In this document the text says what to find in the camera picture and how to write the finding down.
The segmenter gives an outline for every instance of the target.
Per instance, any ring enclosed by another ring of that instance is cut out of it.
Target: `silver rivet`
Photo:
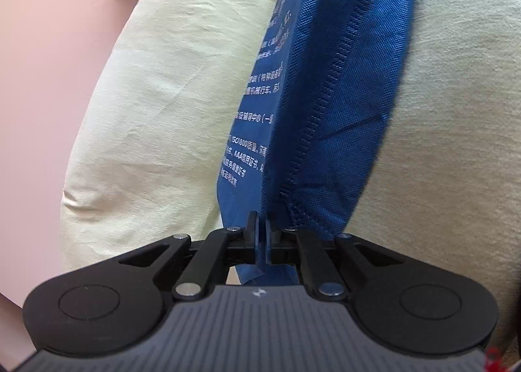
[[[318,287],[318,291],[324,296],[334,297],[340,296],[344,292],[344,287],[337,282],[324,282]]]
[[[180,296],[192,297],[201,292],[201,286],[194,282],[184,282],[176,287],[176,293]]]

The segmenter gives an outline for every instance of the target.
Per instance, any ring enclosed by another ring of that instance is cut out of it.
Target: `gray textured surface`
[[[40,352],[19,372],[483,372],[476,350],[422,360],[369,339],[340,304],[316,301],[302,286],[218,286],[180,303],[141,344],[81,360]]]

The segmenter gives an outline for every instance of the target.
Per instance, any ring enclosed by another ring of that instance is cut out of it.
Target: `beige cushion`
[[[216,179],[275,0],[140,0],[96,85],[63,192],[74,269],[219,225]]]
[[[475,279],[515,332],[521,0],[416,0],[392,119],[347,231]]]

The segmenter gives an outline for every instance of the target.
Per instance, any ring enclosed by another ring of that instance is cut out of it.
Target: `blue fabric bag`
[[[258,211],[323,239],[343,231],[391,114],[412,9],[413,0],[277,1],[217,181],[225,227]],[[242,283],[294,281],[292,268],[259,258],[238,266]]]

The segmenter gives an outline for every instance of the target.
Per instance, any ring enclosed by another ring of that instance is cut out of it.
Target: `pink wall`
[[[35,351],[22,321],[22,309],[0,294],[0,365],[18,366]]]
[[[137,0],[0,0],[0,293],[58,274],[63,176],[87,103]]]

